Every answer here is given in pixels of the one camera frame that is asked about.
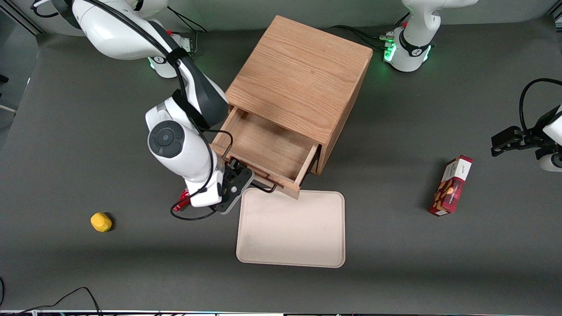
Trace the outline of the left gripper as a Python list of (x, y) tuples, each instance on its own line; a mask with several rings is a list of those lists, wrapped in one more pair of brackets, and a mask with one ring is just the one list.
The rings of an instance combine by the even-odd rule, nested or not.
[[(561, 146), (561, 106), (555, 106), (540, 116), (532, 128), (526, 126), (524, 115), (522, 115), (522, 128), (525, 130), (526, 136), (539, 147)], [(490, 140), (492, 157), (498, 157), (508, 151), (521, 151), (529, 148), (524, 140), (524, 132), (517, 126), (504, 129), (492, 136)]]

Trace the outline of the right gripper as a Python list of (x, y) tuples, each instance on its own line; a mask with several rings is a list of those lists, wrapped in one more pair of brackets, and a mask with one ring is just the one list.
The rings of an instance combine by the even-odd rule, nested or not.
[[(247, 165), (241, 164), (236, 158), (230, 158), (226, 168), (232, 172), (237, 172), (237, 176), (247, 176), (249, 174)], [(204, 176), (203, 180), (189, 180), (186, 178), (186, 187), (189, 192), (191, 206), (203, 208), (221, 203), (223, 199), (223, 176), (224, 169), (215, 170), (211, 180), (204, 188), (203, 185), (208, 180), (208, 175)]]

